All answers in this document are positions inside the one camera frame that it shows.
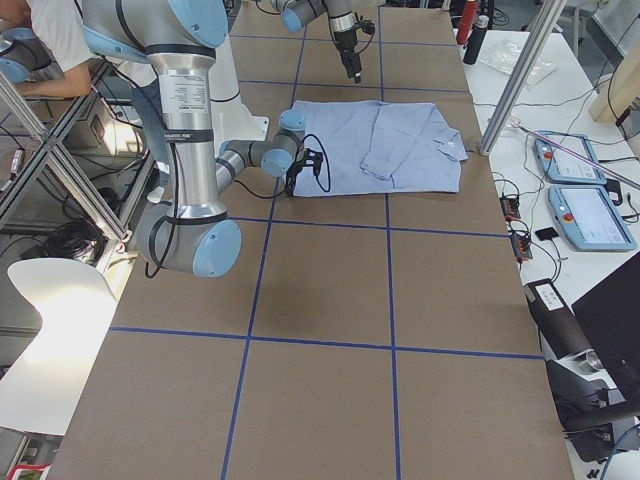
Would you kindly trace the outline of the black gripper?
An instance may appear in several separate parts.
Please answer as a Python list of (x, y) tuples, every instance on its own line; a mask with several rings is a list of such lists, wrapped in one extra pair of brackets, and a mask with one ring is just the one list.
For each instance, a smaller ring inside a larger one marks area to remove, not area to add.
[(316, 180), (319, 179), (323, 163), (323, 153), (306, 149), (299, 160), (296, 160), (288, 169), (285, 175), (284, 193), (293, 196), (298, 175), (305, 169), (310, 168)]
[(362, 30), (373, 38), (375, 24), (364, 17), (331, 17), (330, 32), (334, 46), (348, 75), (360, 75), (362, 65), (360, 53), (356, 50), (357, 32)]

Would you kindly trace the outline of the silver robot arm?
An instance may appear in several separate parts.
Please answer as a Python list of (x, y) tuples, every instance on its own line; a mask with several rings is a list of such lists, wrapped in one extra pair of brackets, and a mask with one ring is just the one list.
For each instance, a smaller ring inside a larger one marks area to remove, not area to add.
[(305, 118), (289, 109), (269, 141), (230, 140), (214, 149), (209, 72), (228, 37), (221, 1), (85, 1), (86, 42), (96, 54), (149, 63), (159, 79), (158, 112), (173, 157), (173, 195), (148, 209), (136, 235), (147, 261), (160, 269), (221, 277), (235, 264), (240, 227), (219, 198), (247, 167), (287, 173), (304, 147)]
[(351, 1), (343, 0), (285, 0), (271, 1), (271, 6), (280, 15), (281, 20), (290, 33), (302, 30), (312, 21), (325, 16), (328, 21), (330, 39), (340, 55), (347, 77), (356, 84), (362, 78), (360, 53), (357, 49), (358, 32), (369, 36), (368, 43), (375, 34), (375, 24), (358, 15)]

